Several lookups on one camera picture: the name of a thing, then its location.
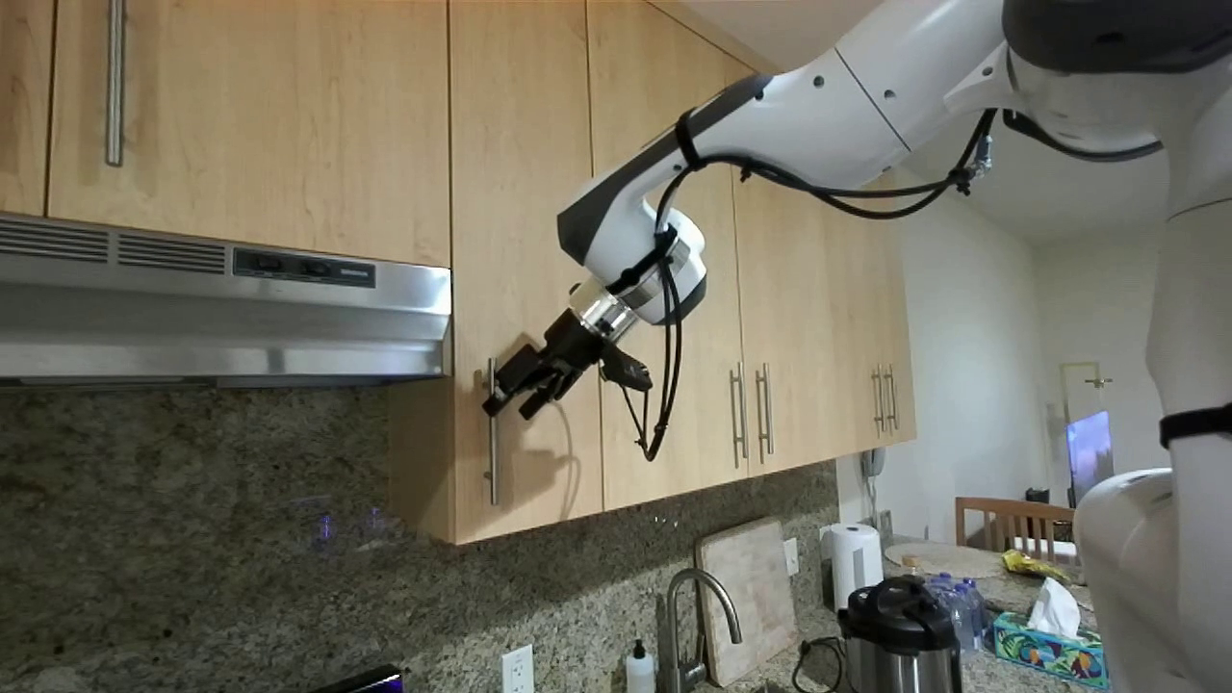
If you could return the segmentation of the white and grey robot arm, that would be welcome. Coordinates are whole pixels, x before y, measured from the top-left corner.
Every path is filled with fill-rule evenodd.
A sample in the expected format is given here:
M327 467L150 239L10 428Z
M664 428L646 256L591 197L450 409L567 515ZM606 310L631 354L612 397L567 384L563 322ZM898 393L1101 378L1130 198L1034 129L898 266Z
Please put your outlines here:
M633 322L705 295L705 239L671 188L731 164L822 202L953 119L1013 124L1089 162L1161 155L1166 239L1147 370L1166 461L1076 504L1076 551L1115 693L1232 687L1232 0L880 0L812 60L743 75L559 213L589 269L537 346L483 384L537 410L589 364L618 370Z

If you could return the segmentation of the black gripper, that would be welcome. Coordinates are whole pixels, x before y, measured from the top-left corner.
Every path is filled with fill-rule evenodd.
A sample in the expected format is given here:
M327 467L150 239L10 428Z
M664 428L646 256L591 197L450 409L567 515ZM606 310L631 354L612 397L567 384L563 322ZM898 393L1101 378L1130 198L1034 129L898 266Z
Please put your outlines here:
M499 373L483 378L483 415L499 415L520 393L531 393L520 404L522 418L536 418L545 404L563 399L573 379L597 364L606 349L606 338L589 331L573 310L563 310L544 341L522 341Z

